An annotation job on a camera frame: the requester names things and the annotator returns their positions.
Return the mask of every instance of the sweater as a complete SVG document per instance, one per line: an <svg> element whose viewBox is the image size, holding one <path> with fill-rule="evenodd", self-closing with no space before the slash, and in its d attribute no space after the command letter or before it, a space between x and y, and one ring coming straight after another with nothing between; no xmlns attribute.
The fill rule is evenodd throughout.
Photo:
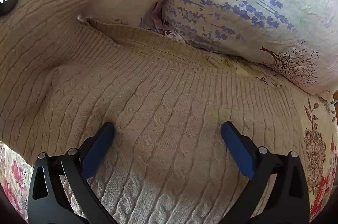
<svg viewBox="0 0 338 224"><path fill-rule="evenodd" d="M287 87L147 30L81 21L88 1L19 0L0 18L0 140L29 164L112 122L113 145L89 185L119 223L137 224L220 221L248 181L221 138L225 121L306 166Z"/></svg>

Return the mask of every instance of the metal screw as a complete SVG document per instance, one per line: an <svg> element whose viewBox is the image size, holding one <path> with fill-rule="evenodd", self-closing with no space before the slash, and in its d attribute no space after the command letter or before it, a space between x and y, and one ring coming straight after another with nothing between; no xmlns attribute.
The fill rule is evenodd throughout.
<svg viewBox="0 0 338 224"><path fill-rule="evenodd" d="M69 151L68 151L68 154L69 155L75 155L77 153L77 149L76 148L71 148L71 149L69 149Z"/></svg>
<svg viewBox="0 0 338 224"><path fill-rule="evenodd" d="M292 151L291 152L291 156L294 157L294 158L297 158L298 157L298 153L296 151Z"/></svg>
<svg viewBox="0 0 338 224"><path fill-rule="evenodd" d="M261 154L267 154L268 153L268 150L266 149L266 147L259 147L258 151Z"/></svg>
<svg viewBox="0 0 338 224"><path fill-rule="evenodd" d="M38 159L44 159L46 156L46 153L40 153L38 156Z"/></svg>

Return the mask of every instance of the floral bedspread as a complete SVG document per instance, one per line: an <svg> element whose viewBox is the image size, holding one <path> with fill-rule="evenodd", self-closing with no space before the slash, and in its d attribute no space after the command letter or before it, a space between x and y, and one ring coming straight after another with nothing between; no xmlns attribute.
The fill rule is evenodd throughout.
<svg viewBox="0 0 338 224"><path fill-rule="evenodd" d="M310 218L314 219L326 205L332 191L337 166L337 123L334 102L330 93L312 96L291 84L270 68L248 62L240 57L213 55L210 66L230 67L234 73L251 76L277 88L287 86L304 132L307 154L305 175L310 197ZM29 184L33 167L0 142L0 183L18 213L27 220Z"/></svg>

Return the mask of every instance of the brown branch print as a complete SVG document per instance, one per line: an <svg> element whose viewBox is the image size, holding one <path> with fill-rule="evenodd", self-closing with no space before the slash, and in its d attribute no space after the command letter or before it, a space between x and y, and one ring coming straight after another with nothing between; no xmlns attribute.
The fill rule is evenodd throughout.
<svg viewBox="0 0 338 224"><path fill-rule="evenodd" d="M261 51L266 51L271 54L274 63L264 63L272 69L283 74L290 81L299 83L303 86L309 86L316 82L317 65L314 61L318 58L318 51L311 50L309 55L309 48L302 48L303 41L298 42L299 47L293 45L292 51L275 53L265 47Z"/></svg>

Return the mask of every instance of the lavender print pillowcase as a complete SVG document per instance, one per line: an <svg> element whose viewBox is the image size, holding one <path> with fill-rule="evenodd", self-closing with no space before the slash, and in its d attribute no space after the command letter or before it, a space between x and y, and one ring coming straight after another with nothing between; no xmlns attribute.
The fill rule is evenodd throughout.
<svg viewBox="0 0 338 224"><path fill-rule="evenodd" d="M166 0L163 30L208 51L264 63L309 92L338 85L338 0Z"/></svg>

